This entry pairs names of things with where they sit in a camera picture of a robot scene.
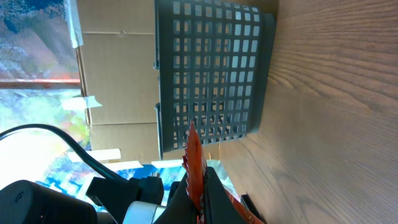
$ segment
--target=cardboard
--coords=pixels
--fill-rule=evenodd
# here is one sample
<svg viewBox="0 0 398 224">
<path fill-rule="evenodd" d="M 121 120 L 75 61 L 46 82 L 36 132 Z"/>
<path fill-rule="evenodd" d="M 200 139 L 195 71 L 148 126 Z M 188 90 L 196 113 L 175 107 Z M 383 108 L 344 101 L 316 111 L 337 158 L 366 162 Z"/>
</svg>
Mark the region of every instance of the cardboard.
<svg viewBox="0 0 398 224">
<path fill-rule="evenodd" d="M 155 123 L 92 126 L 90 140 L 92 150 L 120 149 L 121 161 L 150 164 L 159 160 Z M 218 159 L 218 144 L 206 145 L 203 149 L 206 159 Z M 183 149 L 165 152 L 164 160 L 181 159 L 184 154 Z"/>
<path fill-rule="evenodd" d="M 82 33 L 154 34 L 152 0 L 77 0 Z"/>
<path fill-rule="evenodd" d="M 156 112 L 159 71 L 154 63 L 154 2 L 77 0 L 84 44 L 77 49 L 83 96 L 102 106 L 86 109 L 92 150 L 120 149 L 121 159 L 159 160 Z M 218 159 L 218 144 L 203 147 Z M 181 159 L 184 150 L 164 153 Z"/>
<path fill-rule="evenodd" d="M 80 47 L 90 124 L 155 123 L 159 72 L 153 69 L 153 35 L 83 34 Z"/>
</svg>

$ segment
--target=orange serrated object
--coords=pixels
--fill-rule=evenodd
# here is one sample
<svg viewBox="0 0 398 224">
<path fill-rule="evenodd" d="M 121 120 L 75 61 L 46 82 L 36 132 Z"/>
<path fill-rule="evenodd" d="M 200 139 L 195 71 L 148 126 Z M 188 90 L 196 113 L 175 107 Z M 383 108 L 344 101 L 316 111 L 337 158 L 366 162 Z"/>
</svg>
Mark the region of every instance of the orange serrated object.
<svg viewBox="0 0 398 224">
<path fill-rule="evenodd" d="M 193 125 L 193 121 L 191 121 L 188 144 L 187 148 L 185 149 L 185 156 L 182 158 L 182 166 L 188 174 L 188 177 L 186 178 L 188 185 L 187 194 L 195 204 L 198 211 L 201 211 L 202 213 L 203 203 L 201 202 L 201 198 L 205 188 L 204 178 L 207 164 L 199 136 Z"/>
<path fill-rule="evenodd" d="M 188 177 L 185 179 L 188 185 L 187 194 L 192 200 L 193 204 L 195 204 L 198 211 L 200 211 L 201 215 L 200 217 L 197 217 L 197 223 L 204 224 L 205 216 L 202 200 L 205 189 L 205 172 L 207 168 L 207 163 L 198 133 L 195 131 L 193 121 L 191 121 L 191 126 L 189 129 L 188 145 L 185 149 L 185 156 L 183 156 L 182 159 L 182 166 L 188 174 Z M 225 190 L 225 192 L 232 202 L 234 208 L 248 223 L 263 224 L 260 219 L 258 219 L 255 215 L 253 215 L 253 213 L 246 209 L 227 190 Z"/>
</svg>

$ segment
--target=wooden table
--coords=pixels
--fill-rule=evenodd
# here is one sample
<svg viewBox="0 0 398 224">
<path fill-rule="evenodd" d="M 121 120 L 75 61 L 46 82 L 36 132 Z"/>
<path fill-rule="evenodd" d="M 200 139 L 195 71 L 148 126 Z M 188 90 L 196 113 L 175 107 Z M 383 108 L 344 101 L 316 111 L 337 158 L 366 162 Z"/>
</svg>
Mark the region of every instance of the wooden table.
<svg viewBox="0 0 398 224">
<path fill-rule="evenodd" d="M 268 223 L 398 223 L 398 1 L 279 0 L 260 130 L 220 158 Z"/>
</svg>

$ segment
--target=gray plastic basket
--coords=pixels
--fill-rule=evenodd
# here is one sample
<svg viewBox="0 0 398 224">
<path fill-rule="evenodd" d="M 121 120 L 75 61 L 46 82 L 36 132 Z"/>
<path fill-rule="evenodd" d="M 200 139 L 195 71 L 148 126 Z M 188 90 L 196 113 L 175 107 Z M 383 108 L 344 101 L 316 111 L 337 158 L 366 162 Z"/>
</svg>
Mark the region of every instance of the gray plastic basket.
<svg viewBox="0 0 398 224">
<path fill-rule="evenodd" d="M 155 1 L 162 153 L 185 148 L 190 120 L 202 144 L 258 130 L 275 20 L 256 7 L 211 0 Z"/>
</svg>

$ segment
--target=black plastic part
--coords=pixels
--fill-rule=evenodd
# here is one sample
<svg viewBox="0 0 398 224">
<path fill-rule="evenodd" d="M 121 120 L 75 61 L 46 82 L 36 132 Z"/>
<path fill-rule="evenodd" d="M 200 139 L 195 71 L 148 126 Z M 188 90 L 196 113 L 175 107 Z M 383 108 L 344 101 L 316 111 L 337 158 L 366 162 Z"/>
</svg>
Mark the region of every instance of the black plastic part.
<svg viewBox="0 0 398 224">
<path fill-rule="evenodd" d="M 187 195 L 187 174 L 181 180 L 166 210 L 156 220 L 155 224 L 195 224 L 198 212 Z"/>
<path fill-rule="evenodd" d="M 28 180 L 0 191 L 1 224 L 97 224 L 92 205 Z"/>
<path fill-rule="evenodd" d="M 160 205 L 163 199 L 163 183 L 158 177 L 131 178 L 128 183 L 94 177 L 86 195 L 98 206 L 103 206 L 114 221 L 122 223 L 134 201 Z"/>
<path fill-rule="evenodd" d="M 172 200 L 175 191 L 177 190 L 178 186 L 180 185 L 180 181 L 175 181 L 172 183 L 172 186 L 170 188 L 170 192 L 169 192 L 169 198 L 167 199 L 167 205 L 170 203 L 170 201 Z"/>
<path fill-rule="evenodd" d="M 122 223 L 130 204 L 139 200 L 139 186 L 94 177 L 86 195 L 96 205 L 104 206 L 117 223 Z"/>
<path fill-rule="evenodd" d="M 253 204 L 253 201 L 250 199 L 249 195 L 242 195 L 241 196 L 241 203 L 245 206 L 253 215 L 255 215 L 258 219 L 260 219 L 264 224 L 267 224 L 264 217 L 259 213 L 256 207 Z"/>
<path fill-rule="evenodd" d="M 234 208 L 212 167 L 207 167 L 205 173 L 205 221 L 209 224 L 247 224 Z"/>
<path fill-rule="evenodd" d="M 146 177 L 139 180 L 141 202 L 160 205 L 163 199 L 163 182 L 158 177 Z"/>
</svg>

